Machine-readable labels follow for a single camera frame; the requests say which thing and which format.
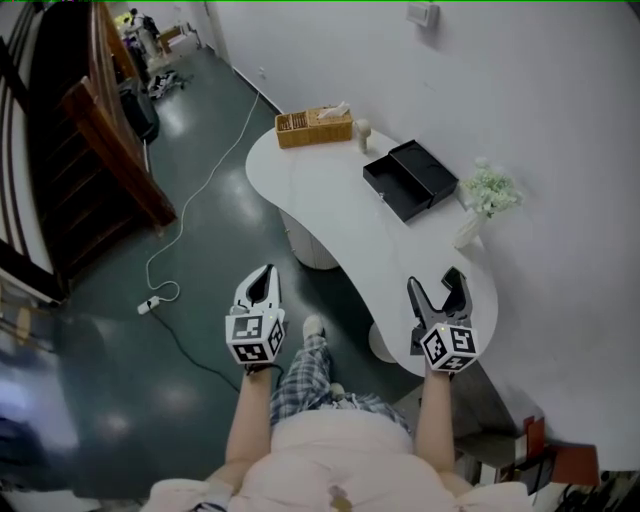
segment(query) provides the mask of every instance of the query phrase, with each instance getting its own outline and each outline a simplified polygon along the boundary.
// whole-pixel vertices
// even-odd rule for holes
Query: vase
[[[486,215],[478,215],[475,210],[467,210],[465,220],[453,238],[453,246],[462,249],[473,241],[480,233],[480,228],[487,222]]]

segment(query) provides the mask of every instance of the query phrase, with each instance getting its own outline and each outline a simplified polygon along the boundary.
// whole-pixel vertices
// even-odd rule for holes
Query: white flowers
[[[511,178],[493,170],[486,158],[476,158],[475,164],[475,176],[461,185],[469,192],[476,213],[491,218],[522,203],[522,194]]]

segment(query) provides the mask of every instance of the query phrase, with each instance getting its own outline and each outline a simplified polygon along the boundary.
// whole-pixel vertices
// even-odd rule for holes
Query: white desk
[[[464,219],[454,197],[405,224],[362,177],[364,165],[397,145],[374,131],[367,155],[355,140],[280,149],[272,129],[249,152],[247,177],[262,197],[327,248],[362,296],[390,354],[410,372],[424,375],[424,356],[409,354],[416,321],[407,279],[416,277],[434,306],[441,307],[449,294],[442,277],[451,266],[460,270],[467,277],[481,351],[493,336],[498,299],[480,240],[462,251],[452,246]]]

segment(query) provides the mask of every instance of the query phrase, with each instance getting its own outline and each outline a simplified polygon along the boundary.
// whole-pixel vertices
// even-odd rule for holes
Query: wooden tissue box
[[[310,108],[304,112],[276,116],[276,135],[282,149],[351,140],[351,112],[340,117],[318,119],[318,114],[332,107]]]

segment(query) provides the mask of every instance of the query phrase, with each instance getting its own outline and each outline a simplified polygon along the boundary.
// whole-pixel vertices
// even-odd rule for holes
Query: plaid pants
[[[310,336],[296,353],[289,372],[271,397],[271,426],[302,411],[332,407],[383,414],[409,432],[404,418],[373,394],[346,393],[336,401],[331,394],[331,354],[322,336]]]

